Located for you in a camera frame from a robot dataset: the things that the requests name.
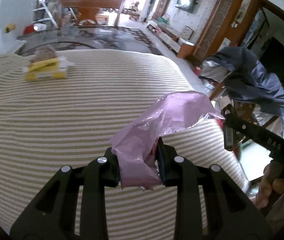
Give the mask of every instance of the wooden chair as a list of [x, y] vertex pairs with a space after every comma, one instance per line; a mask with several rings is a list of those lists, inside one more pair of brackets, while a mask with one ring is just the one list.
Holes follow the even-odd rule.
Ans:
[[[92, 20], [98, 25], [96, 15], [99, 8], [118, 9], [118, 15], [115, 19], [114, 26], [118, 26], [120, 15], [124, 7], [125, 0], [60, 0], [60, 8], [78, 8], [81, 15], [78, 18], [78, 23], [81, 20]], [[61, 27], [61, 13], [59, 19], [59, 27]]]

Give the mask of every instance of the patterned wall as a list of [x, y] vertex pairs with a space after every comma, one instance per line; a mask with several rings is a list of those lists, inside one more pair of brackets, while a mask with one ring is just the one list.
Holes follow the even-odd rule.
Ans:
[[215, 14], [215, 17], [212, 20], [212, 23], [209, 27], [209, 30], [207, 31], [206, 35], [204, 36], [203, 41], [197, 48], [196, 52], [194, 53], [194, 56], [202, 61], [205, 59], [206, 54], [211, 47], [213, 40], [215, 36], [217, 35], [228, 11], [231, 6], [233, 0], [222, 0], [220, 3], [220, 6], [218, 8], [218, 11]]
[[199, 0], [193, 13], [188, 13], [175, 7], [177, 0], [171, 0], [167, 14], [170, 15], [170, 26], [181, 31], [185, 25], [189, 26], [194, 33], [191, 42], [196, 43], [206, 22], [208, 21], [212, 9], [217, 0]]

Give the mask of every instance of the tv screen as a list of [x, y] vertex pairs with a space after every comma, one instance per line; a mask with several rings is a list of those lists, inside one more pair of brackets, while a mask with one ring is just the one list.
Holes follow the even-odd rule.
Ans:
[[175, 7], [178, 7], [184, 11], [192, 13], [196, 5], [196, 0], [178, 0]]

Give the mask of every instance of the pink plastic wrapper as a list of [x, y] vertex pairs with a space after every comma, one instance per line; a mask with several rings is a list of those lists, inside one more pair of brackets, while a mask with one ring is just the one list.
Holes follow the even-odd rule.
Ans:
[[209, 118], [224, 119], [205, 94], [187, 91], [159, 98], [110, 139], [112, 152], [119, 160], [121, 186], [150, 188], [162, 184], [155, 166], [158, 138]]

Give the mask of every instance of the black cloth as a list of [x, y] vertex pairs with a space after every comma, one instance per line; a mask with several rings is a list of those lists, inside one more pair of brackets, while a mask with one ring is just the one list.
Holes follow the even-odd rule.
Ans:
[[261, 111], [284, 119], [284, 89], [274, 73], [267, 73], [257, 55], [247, 48], [225, 47], [209, 57], [233, 72], [225, 82], [231, 99], [261, 106]]

